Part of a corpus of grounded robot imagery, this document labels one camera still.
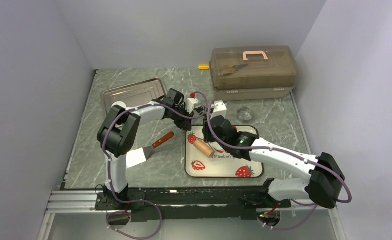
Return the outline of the wooden rolling pin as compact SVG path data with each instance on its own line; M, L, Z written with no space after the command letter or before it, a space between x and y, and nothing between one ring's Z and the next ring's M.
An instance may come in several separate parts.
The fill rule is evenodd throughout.
M193 146L199 150L203 155L205 155L207 158L211 158L214 154L214 150L206 144L203 140L196 139L195 142L193 143Z

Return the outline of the strawberry pattern white tray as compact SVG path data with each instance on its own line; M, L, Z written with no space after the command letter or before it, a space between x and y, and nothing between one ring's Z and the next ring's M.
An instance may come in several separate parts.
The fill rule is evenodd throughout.
M203 140L203 126L193 125L186 132L185 172L193 178L259 178L263 175L262 163L233 157L216 143L206 143L214 154L208 158L197 150L193 143Z

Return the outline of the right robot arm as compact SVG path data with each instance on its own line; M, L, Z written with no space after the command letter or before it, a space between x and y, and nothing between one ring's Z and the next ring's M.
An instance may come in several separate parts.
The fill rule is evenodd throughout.
M333 209L337 203L350 203L352 194L345 177L332 155L319 156L289 150L249 132L237 131L222 116L204 118L204 138L216 142L237 159L260 162L287 171L292 179L269 179L259 194L264 207L278 201L310 200L314 204Z

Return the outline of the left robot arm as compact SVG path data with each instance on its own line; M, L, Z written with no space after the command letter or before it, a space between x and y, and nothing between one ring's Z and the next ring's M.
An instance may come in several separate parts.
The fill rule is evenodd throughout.
M111 107L97 133L97 141L106 161L105 193L108 204L121 210L127 203L128 182L126 179L127 153L134 145L138 128L158 120L170 119L181 130L189 130L191 121L202 117L204 107L195 114L184 95L169 89L166 95L136 107Z

